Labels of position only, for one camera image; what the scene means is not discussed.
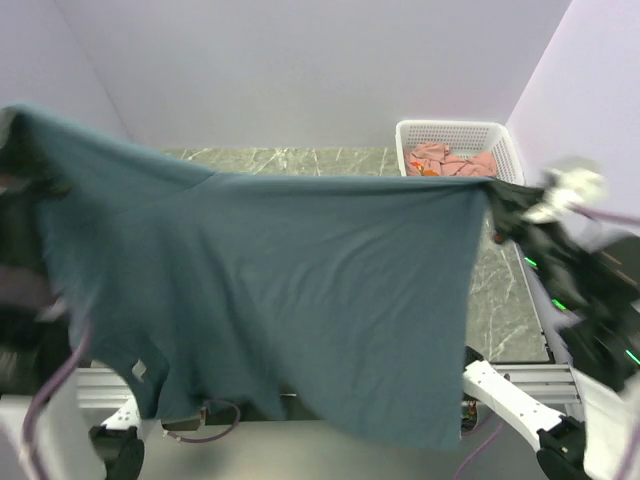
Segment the teal blue t shirt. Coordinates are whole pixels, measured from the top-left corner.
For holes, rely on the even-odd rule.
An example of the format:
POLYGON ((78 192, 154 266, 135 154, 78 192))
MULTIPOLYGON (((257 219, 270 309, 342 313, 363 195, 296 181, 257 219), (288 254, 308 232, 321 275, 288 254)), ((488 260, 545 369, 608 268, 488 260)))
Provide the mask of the teal blue t shirt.
POLYGON ((282 419, 288 386, 349 434, 458 445, 483 179, 219 172, 22 104, 1 147, 56 192, 49 279, 144 418, 224 399, 282 419))

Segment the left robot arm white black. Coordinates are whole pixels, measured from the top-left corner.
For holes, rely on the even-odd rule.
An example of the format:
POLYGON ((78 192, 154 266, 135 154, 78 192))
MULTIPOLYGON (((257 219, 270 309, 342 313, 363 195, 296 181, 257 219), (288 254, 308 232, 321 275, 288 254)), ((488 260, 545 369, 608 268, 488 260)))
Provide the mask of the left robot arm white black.
POLYGON ((37 206, 69 191, 23 114, 1 116, 1 476, 136 479, 145 445, 135 402, 98 426, 77 401, 89 338, 69 344, 70 315, 50 285, 37 206))

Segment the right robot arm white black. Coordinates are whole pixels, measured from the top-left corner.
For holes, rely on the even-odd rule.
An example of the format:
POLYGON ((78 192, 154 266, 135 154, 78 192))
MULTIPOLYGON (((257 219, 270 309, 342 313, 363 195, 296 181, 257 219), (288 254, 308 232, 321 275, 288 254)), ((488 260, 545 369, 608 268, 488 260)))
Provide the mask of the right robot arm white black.
POLYGON ((617 235, 595 249, 572 240, 561 209, 597 219, 573 190, 495 181, 487 193, 494 240, 513 241, 555 308, 572 317, 558 336, 570 359, 583 419, 563 414, 512 383, 476 351, 439 374, 452 399, 485 405, 531 446, 549 479, 639 476, 639 237, 617 235))

